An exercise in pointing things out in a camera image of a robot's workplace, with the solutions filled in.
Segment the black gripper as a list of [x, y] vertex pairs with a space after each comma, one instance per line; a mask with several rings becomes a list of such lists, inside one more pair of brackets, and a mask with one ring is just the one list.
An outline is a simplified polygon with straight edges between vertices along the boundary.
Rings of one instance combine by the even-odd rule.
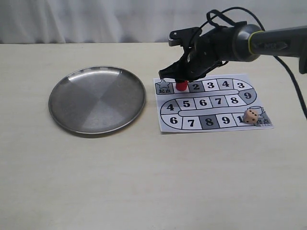
[[159, 70], [159, 78], [193, 82], [222, 66], [224, 61], [237, 61], [236, 31], [236, 27], [222, 26], [200, 35], [191, 47], [184, 48], [179, 63]]

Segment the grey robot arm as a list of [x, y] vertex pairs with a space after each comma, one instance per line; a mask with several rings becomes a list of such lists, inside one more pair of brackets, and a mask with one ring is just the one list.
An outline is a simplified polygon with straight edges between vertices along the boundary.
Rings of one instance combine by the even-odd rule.
[[254, 24], [214, 28], [198, 36], [179, 61], [159, 71], [161, 79], [196, 81], [224, 61], [252, 62], [261, 55], [299, 59], [299, 72], [307, 72], [305, 26], [262, 31]]

